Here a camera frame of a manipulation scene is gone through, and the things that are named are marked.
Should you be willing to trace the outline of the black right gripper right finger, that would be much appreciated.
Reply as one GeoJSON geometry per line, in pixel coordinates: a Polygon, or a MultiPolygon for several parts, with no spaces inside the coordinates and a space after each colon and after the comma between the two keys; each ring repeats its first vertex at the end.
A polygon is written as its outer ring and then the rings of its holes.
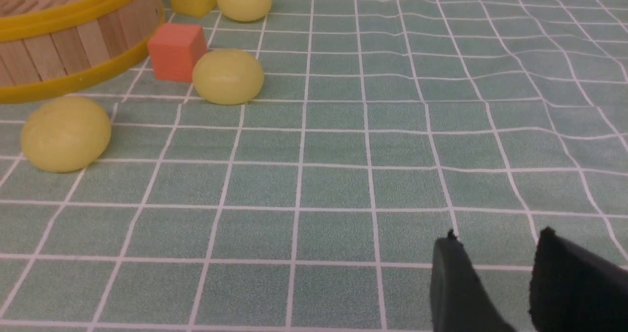
{"type": "Polygon", "coordinates": [[[529,305],[539,332],[625,332],[628,273],[546,227],[534,257],[529,305]]]}

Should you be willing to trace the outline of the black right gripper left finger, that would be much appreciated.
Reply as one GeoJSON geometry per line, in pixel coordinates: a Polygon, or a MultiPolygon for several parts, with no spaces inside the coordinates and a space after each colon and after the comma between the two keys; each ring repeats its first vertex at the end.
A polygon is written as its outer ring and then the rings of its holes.
{"type": "Polygon", "coordinates": [[[434,332],[513,332],[489,298],[453,229],[433,247],[430,282],[434,332]]]}

